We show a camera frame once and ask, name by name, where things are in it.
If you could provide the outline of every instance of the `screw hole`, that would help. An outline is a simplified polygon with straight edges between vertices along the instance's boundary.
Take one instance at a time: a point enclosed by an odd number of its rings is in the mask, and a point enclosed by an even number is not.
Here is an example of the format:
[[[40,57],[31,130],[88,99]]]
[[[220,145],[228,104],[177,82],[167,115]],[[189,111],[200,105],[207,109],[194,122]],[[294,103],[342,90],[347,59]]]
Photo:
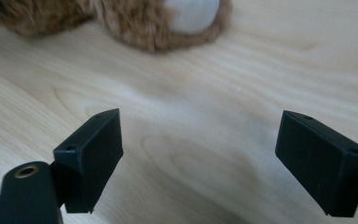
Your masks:
[[[34,166],[34,165],[26,166],[26,167],[20,169],[19,171],[17,171],[16,174],[14,174],[14,176],[18,179],[22,179],[22,178],[26,178],[31,175],[34,175],[38,171],[39,171],[39,167],[37,167],[37,166]]]
[[[358,149],[357,148],[351,148],[350,151],[355,153],[355,154],[358,154]]]
[[[72,150],[75,150],[76,148],[77,148],[77,146],[71,145],[71,146],[68,146],[68,147],[66,148],[66,150],[67,150],[67,151],[72,151]]]

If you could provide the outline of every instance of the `wooden table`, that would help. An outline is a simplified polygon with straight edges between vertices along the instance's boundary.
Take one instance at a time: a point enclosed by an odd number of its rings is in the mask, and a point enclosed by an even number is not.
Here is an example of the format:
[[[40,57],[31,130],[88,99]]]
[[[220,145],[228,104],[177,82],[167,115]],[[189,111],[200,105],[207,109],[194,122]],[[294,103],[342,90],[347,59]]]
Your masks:
[[[0,184],[120,108],[124,157],[96,211],[65,223],[358,223],[325,216],[274,153],[283,110],[358,142],[358,1],[233,2],[216,42],[166,55],[97,22],[0,28]]]

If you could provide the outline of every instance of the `stuffed animal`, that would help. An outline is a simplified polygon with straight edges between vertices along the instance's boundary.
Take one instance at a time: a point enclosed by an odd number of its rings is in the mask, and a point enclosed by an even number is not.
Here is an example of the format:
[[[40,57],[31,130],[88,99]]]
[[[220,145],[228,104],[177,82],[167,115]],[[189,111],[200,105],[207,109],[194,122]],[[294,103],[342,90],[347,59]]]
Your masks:
[[[52,35],[96,18],[129,45],[166,51],[215,40],[230,12],[230,0],[0,0],[0,25]]]

